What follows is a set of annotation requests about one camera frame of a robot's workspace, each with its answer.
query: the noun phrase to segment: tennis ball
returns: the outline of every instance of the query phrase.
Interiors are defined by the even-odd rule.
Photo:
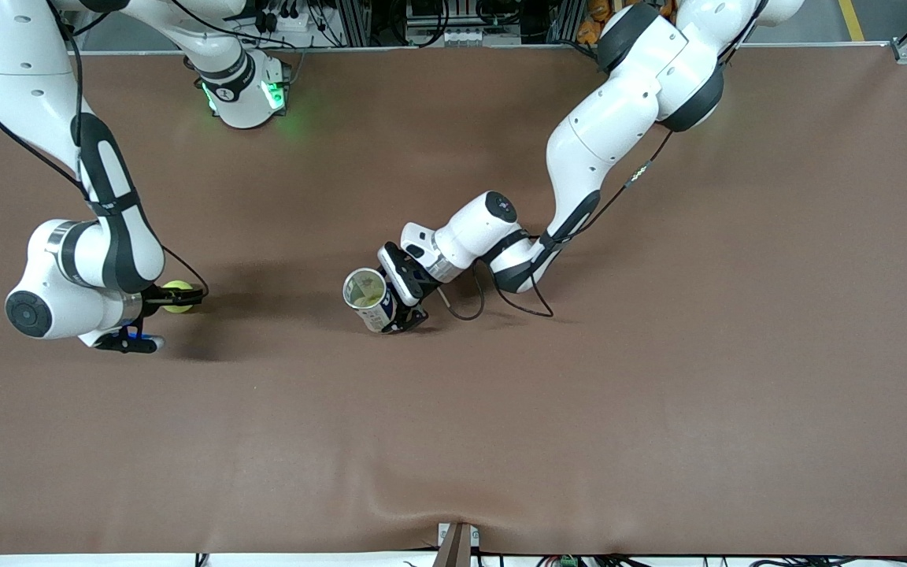
[[[173,280],[163,283],[161,287],[172,287],[174,290],[190,290],[191,284],[183,280]],[[190,309],[190,305],[164,305],[163,309],[169,311],[170,313],[183,313]]]

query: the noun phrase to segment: brown tablecloth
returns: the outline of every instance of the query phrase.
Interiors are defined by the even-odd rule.
[[[0,553],[414,548],[463,520],[497,552],[907,554],[907,67],[887,48],[744,50],[715,116],[541,280],[554,320],[487,286],[482,319],[431,298],[394,337],[343,277],[485,190],[543,228],[544,146],[591,62],[310,54],[288,116],[251,132],[209,117],[179,57],[86,75],[213,295],[148,320],[154,356],[14,331],[30,232],[89,213],[0,133]]]

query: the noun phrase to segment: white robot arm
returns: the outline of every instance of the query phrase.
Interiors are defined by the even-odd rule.
[[[242,8],[242,0],[186,3],[209,17]],[[195,68],[208,69],[202,74],[229,93],[217,104],[231,126],[256,126],[276,112],[262,79],[273,68],[263,60],[270,57],[246,53],[235,37],[178,28],[180,8],[171,10],[158,0],[54,4],[61,9],[126,9],[179,37]],[[80,187],[97,220],[51,220],[33,232],[26,269],[6,299],[6,316],[30,337],[78,336],[98,349],[154,352],[162,338],[142,334],[142,318],[159,306],[200,302],[205,291],[155,286],[165,252],[145,217],[117,141],[78,96],[60,24],[47,0],[0,0],[0,128],[71,169],[75,176],[62,175]]]
[[[609,19],[598,42],[598,67],[607,82],[590,93],[555,128],[546,161],[555,196],[555,214],[536,241],[516,222],[479,206],[500,194],[475,198],[449,224],[432,230],[409,223],[400,247],[378,252],[381,273],[406,313],[421,313],[418,302],[463,272],[476,259],[488,263],[501,291],[522,293],[541,279],[551,261],[583,228],[600,202],[608,171],[658,122],[671,132],[698,125],[723,94],[720,55],[755,23],[777,25],[803,0],[683,0],[677,25],[639,3]],[[406,330],[398,324],[392,330]],[[424,319],[408,321],[410,328]]]
[[[247,0],[51,0],[58,10],[120,11],[172,40],[202,78],[217,116],[234,128],[254,128],[285,112],[287,65],[219,32]],[[216,22],[208,25],[201,21]]]

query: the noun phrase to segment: black joint band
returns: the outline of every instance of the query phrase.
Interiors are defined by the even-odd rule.
[[[537,241],[539,241],[545,249],[555,252],[561,250],[562,248],[565,248],[565,245],[568,244],[570,239],[572,239],[572,237],[568,236],[565,237],[564,240],[557,241],[552,239],[551,235],[547,232],[543,232],[541,233],[541,237],[537,239]]]
[[[106,203],[94,203],[93,201],[89,201],[89,205],[90,210],[98,217],[115,217],[127,211],[127,209],[138,207],[139,198],[137,193],[126,193],[121,197],[115,198],[114,201],[108,201]]]
[[[713,69],[713,74],[691,95],[691,98],[684,101],[673,114],[661,120],[660,124],[670,132],[684,132],[709,115],[709,112],[720,104],[721,97],[723,97],[723,68],[717,65]]]
[[[649,26],[661,17],[660,12],[649,4],[640,2],[627,8],[611,29],[597,42],[597,67],[600,71],[611,72],[629,54]]]
[[[216,83],[210,80],[208,76],[205,76],[205,74],[201,74],[205,86],[209,89],[209,93],[217,99],[223,102],[237,102],[240,99],[240,93],[244,92],[244,89],[253,82],[256,72],[254,58],[252,58],[247,51],[242,53],[242,57],[244,57],[245,61],[244,72],[241,72],[240,76],[237,76],[236,79],[230,80],[229,83]]]
[[[244,68],[244,65],[247,62],[247,51],[240,50],[240,57],[237,57],[237,62],[234,62],[233,65],[230,65],[229,69],[224,69],[224,71],[202,71],[201,69],[195,69],[203,79],[208,80],[223,80],[229,79],[230,76],[234,76],[237,72],[240,72],[240,69]]]
[[[80,4],[86,6],[87,10],[106,14],[124,10],[131,0],[80,0]]]
[[[515,230],[511,232],[506,238],[503,238],[499,242],[496,242],[496,245],[490,248],[490,250],[485,254],[482,254],[482,256],[479,256],[479,259],[481,259],[481,261],[485,263],[492,263],[492,261],[496,259],[499,254],[503,254],[503,252],[505,252],[507,248],[511,247],[521,240],[525,240],[525,238],[529,236],[530,234],[528,234],[524,229]]]

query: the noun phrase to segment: wire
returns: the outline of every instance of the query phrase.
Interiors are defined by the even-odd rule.
[[[188,16],[191,16],[191,19],[194,19],[194,21],[201,23],[201,25],[204,25],[206,28],[216,30],[216,32],[223,32],[223,33],[227,33],[227,35],[236,35],[238,37],[247,37],[248,39],[254,40],[254,42],[279,43],[279,44],[281,44],[281,46],[289,47],[292,50],[299,50],[299,47],[293,46],[292,43],[285,42],[285,40],[283,40],[283,39],[264,39],[264,37],[250,35],[250,33],[244,33],[244,32],[240,32],[240,31],[234,31],[231,29],[219,28],[219,26],[212,25],[211,23],[204,21],[204,19],[199,18],[197,14],[195,14],[194,12],[192,12],[192,11],[188,10],[186,7],[184,7],[184,4],[181,4],[180,0],[170,0],[170,2],[174,6],[179,7],[181,10],[183,10],[185,14],[187,14]]]
[[[482,312],[485,311],[485,290],[482,289],[482,280],[478,279],[478,270],[475,269],[475,263],[471,264],[471,274],[475,277],[475,285],[478,287],[478,297],[481,301],[481,305],[478,305],[478,312],[475,312],[474,315],[465,316],[454,311],[454,307],[450,304],[450,300],[447,300],[446,294],[443,293],[443,288],[436,288],[436,291],[439,293],[439,297],[442,298],[444,304],[446,304],[446,311],[449,311],[450,315],[453,315],[454,318],[460,319],[461,321],[473,321],[475,319],[478,319],[482,316]]]
[[[94,19],[92,22],[87,23],[82,28],[76,29],[76,31],[72,33],[72,37],[83,35],[83,33],[89,32],[91,29],[96,28],[97,24],[104,21],[104,18],[106,18],[108,15],[111,15],[111,12],[104,12],[103,14],[100,14],[100,17],[98,17],[97,19]]]
[[[328,20],[328,16],[324,14],[324,5],[320,3],[320,0],[307,0],[306,7],[309,8],[310,16],[313,16],[313,7],[317,5],[317,12],[320,14],[320,20],[323,23],[317,23],[317,18],[314,16],[314,23],[317,23],[317,29],[320,30],[320,34],[324,36],[332,46],[335,47],[344,47],[342,40],[338,39],[338,36],[335,35],[335,30],[331,28],[331,22]]]
[[[79,76],[76,77],[76,135],[72,138],[76,147],[80,147],[83,143],[83,55],[79,53],[79,46],[76,45],[76,37],[72,34],[72,30],[68,29],[64,21],[61,21],[61,14],[50,2],[47,3],[47,7],[54,14],[54,21],[57,22],[62,35],[71,44],[72,53],[76,55],[76,74],[79,74]]]
[[[544,300],[544,295],[541,295],[541,291],[537,288],[537,280],[534,280],[533,273],[530,274],[530,284],[534,288],[534,293],[537,294],[537,298],[539,298],[539,300],[541,300],[541,305],[544,305],[544,309],[548,309],[547,313],[533,311],[533,309],[527,309],[527,308],[525,308],[525,306],[519,306],[519,305],[515,304],[515,302],[511,302],[509,300],[509,298],[507,298],[506,295],[503,294],[503,291],[499,287],[499,283],[497,283],[497,281],[496,281],[496,272],[492,272],[492,266],[489,266],[489,265],[485,265],[485,266],[486,266],[486,268],[489,268],[489,273],[492,276],[492,283],[496,286],[496,293],[499,294],[500,298],[503,298],[503,301],[506,302],[506,305],[512,306],[512,308],[514,308],[514,309],[519,309],[522,312],[530,313],[530,315],[536,315],[537,317],[544,317],[546,319],[551,319],[552,317],[555,316],[555,312],[551,311],[551,305],[548,305],[548,302]]]
[[[594,226],[594,223],[597,222],[597,219],[600,219],[601,215],[604,214],[604,212],[607,211],[607,209],[615,203],[615,200],[619,198],[620,195],[622,195],[622,191],[625,191],[628,187],[632,187],[632,184],[636,183],[636,180],[639,179],[639,177],[643,175],[646,169],[648,169],[649,166],[653,164],[654,159],[656,159],[658,155],[660,155],[660,152],[663,151],[663,146],[667,145],[667,141],[670,140],[670,136],[673,133],[673,130],[667,132],[667,135],[663,139],[662,143],[660,143],[659,147],[656,148],[656,151],[653,152],[653,156],[649,158],[649,160],[646,161],[645,164],[640,166],[639,169],[636,169],[636,171],[632,173],[632,176],[629,177],[629,180],[627,180],[627,182],[625,182],[622,187],[618,187],[618,191],[616,191],[615,195],[611,197],[611,200],[609,200],[608,203],[604,205],[604,207],[601,207],[600,211],[598,211],[597,214],[594,215],[594,218],[591,218],[590,221],[588,221],[586,224],[583,224],[583,226],[580,227],[580,229],[576,232],[573,232],[572,234],[566,234],[566,236],[559,238],[553,238],[551,242],[554,244],[562,244],[562,242],[568,242],[576,236],[579,236],[579,234],[583,234],[584,232],[587,232],[587,230],[590,230],[590,227]]]
[[[748,36],[751,35],[753,30],[755,30],[755,24],[758,23],[758,18],[762,15],[762,10],[765,9],[766,2],[759,2],[758,7],[755,8],[755,13],[751,15],[751,19],[748,20],[748,24],[744,26],[744,29],[741,30],[741,33],[737,35],[737,39],[734,39],[734,42],[724,48],[723,53],[720,54],[720,67],[724,67],[727,64],[730,64],[730,60],[734,58],[734,54],[737,53],[741,48],[741,44],[748,40]]]
[[[439,4],[439,10],[436,11],[436,32],[433,33],[432,37],[426,43],[422,43],[421,47],[429,47],[433,43],[439,41],[440,37],[443,37],[446,33],[446,26],[450,24],[450,7],[446,4],[446,0],[436,0],[436,4]]]
[[[806,556],[806,557],[784,557],[782,561],[774,559],[762,559],[755,561],[751,567],[763,567],[772,565],[774,567],[839,567],[846,563],[851,563],[861,559],[856,556]],[[898,561],[907,563],[905,558],[898,558]]]
[[[178,261],[178,262],[180,263],[180,265],[184,266],[184,268],[186,268],[188,272],[191,272],[191,275],[192,275],[192,276],[197,277],[197,278],[198,278],[198,281],[201,281],[201,283],[202,283],[202,297],[203,297],[203,298],[208,297],[208,295],[209,295],[209,283],[208,283],[208,281],[205,281],[205,277],[202,277],[202,274],[201,274],[201,273],[198,273],[198,270],[195,270],[194,268],[191,268],[190,263],[185,262],[184,259],[181,258],[179,255],[177,255],[176,252],[174,252],[172,249],[167,248],[167,247],[166,247],[165,245],[163,245],[163,244],[161,244],[161,247],[163,248],[163,251],[166,252],[166,254],[170,254],[170,256],[172,256],[173,259],[176,259],[176,261]]]
[[[293,72],[291,78],[289,78],[289,86],[295,85],[296,80],[299,80],[299,72],[302,71],[302,69],[303,69],[303,61],[306,60],[306,51],[309,51],[310,47],[313,47],[313,36],[312,35],[310,36],[310,46],[306,47],[306,49],[303,50],[303,53],[299,55],[299,63],[296,64],[296,72]]]
[[[573,50],[579,51],[584,57],[589,57],[591,60],[597,61],[597,54],[594,54],[594,50],[591,50],[590,47],[581,46],[579,43],[573,42],[571,39],[555,39],[552,43],[560,43],[562,46],[570,46]]]
[[[0,120],[0,130],[2,130],[2,132],[5,133],[5,135],[9,136],[9,138],[11,140],[13,140],[15,143],[18,143],[23,148],[23,150],[27,150],[30,152],[30,154],[35,155],[35,158],[42,161],[44,165],[47,165],[48,168],[54,169],[54,171],[57,172],[58,175],[64,177],[65,180],[67,180],[69,183],[72,183],[73,186],[75,186],[76,189],[78,189],[80,191],[80,193],[83,194],[83,198],[85,198],[85,200],[87,200],[87,201],[90,200],[90,196],[87,194],[86,188],[83,187],[82,183],[78,182],[78,180],[76,180],[75,177],[69,175],[69,173],[66,172],[64,169],[60,168],[60,166],[55,165],[53,161],[51,161],[50,159],[48,159],[46,157],[46,155],[41,154],[41,152],[37,151],[37,149],[34,148],[32,145],[30,145],[29,143],[26,143],[26,140],[17,136],[15,132],[12,132],[12,130],[7,128],[2,123],[1,120]]]
[[[397,28],[397,8],[401,6],[404,0],[392,0],[389,12],[390,19],[390,28],[391,33],[394,37],[401,43],[403,46],[416,46],[416,47],[429,47],[433,43],[439,41],[440,37],[443,37],[443,33],[446,33],[447,26],[450,25],[450,7],[446,4],[446,0],[436,0],[436,30],[432,33],[432,37],[429,37],[428,42],[421,44],[414,44],[408,42],[407,36],[404,33],[400,32]]]
[[[478,16],[478,19],[482,22],[485,22],[488,25],[509,25],[511,23],[520,21],[520,12],[523,10],[523,2],[517,4],[516,12],[508,15],[501,21],[499,19],[499,16],[496,15],[495,11],[493,11],[490,15],[485,14],[485,10],[483,10],[485,3],[486,0],[476,0],[475,2],[475,15]]]

